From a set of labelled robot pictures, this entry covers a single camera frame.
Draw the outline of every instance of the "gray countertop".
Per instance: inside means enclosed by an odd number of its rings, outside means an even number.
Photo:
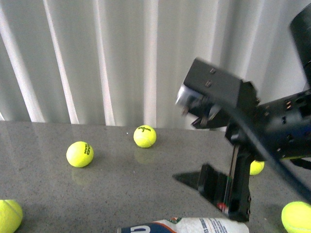
[[[16,199],[24,219],[18,233],[112,232],[171,217],[225,217],[172,175],[203,163],[229,173],[232,146],[224,132],[156,129],[148,149],[135,128],[0,122],[0,199]],[[72,167],[67,148],[86,141],[94,159]],[[311,172],[295,171],[311,184]],[[301,198],[269,166],[250,178],[251,233],[285,233],[282,208]]]

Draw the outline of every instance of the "white curtain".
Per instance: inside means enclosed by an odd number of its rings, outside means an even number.
[[[190,128],[195,57],[263,102],[306,81],[289,32],[311,0],[0,0],[0,119]]]

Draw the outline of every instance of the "black mechanical part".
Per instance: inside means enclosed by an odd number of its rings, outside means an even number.
[[[290,28],[311,86],[311,4],[294,18]],[[311,157],[310,90],[258,106],[259,99],[251,83],[195,59],[176,103],[198,116],[193,122],[196,128],[227,125],[225,136],[234,146],[230,175],[205,164],[197,186],[201,195],[229,218],[249,219],[249,168],[254,159],[268,161],[311,203],[310,188],[281,162],[290,159],[297,166],[311,167],[310,161],[301,159]]]
[[[290,29],[308,84],[311,87],[311,4],[292,20]]]
[[[239,150],[234,178],[216,171],[211,165],[204,164],[198,182],[200,194],[231,220],[249,221],[251,196],[248,188],[252,154]]]
[[[311,92],[300,92],[258,106],[255,126],[264,131],[279,159],[310,157]]]

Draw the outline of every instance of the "screw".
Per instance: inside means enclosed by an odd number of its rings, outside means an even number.
[[[205,84],[206,87],[210,87],[212,86],[212,81],[211,80],[208,80]]]
[[[216,73],[216,69],[215,68],[212,68],[209,72],[211,73],[211,74],[214,74],[214,73]]]

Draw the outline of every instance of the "yellow tennis ball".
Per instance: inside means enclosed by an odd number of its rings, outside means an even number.
[[[311,232],[311,205],[294,201],[282,210],[282,223],[288,233]]]
[[[148,148],[156,142],[156,132],[149,125],[139,126],[134,132],[134,141],[139,147]]]
[[[251,176],[258,175],[258,174],[261,173],[261,171],[263,170],[263,167],[264,167],[264,161],[260,162],[260,161],[254,160],[254,161],[251,163],[251,167],[250,167],[250,170],[249,170],[249,174],[250,174]]]
[[[75,142],[68,148],[66,157],[70,165],[84,167],[93,160],[94,151],[89,143]]]
[[[0,200],[0,232],[13,233],[23,219],[21,206],[15,200]]]

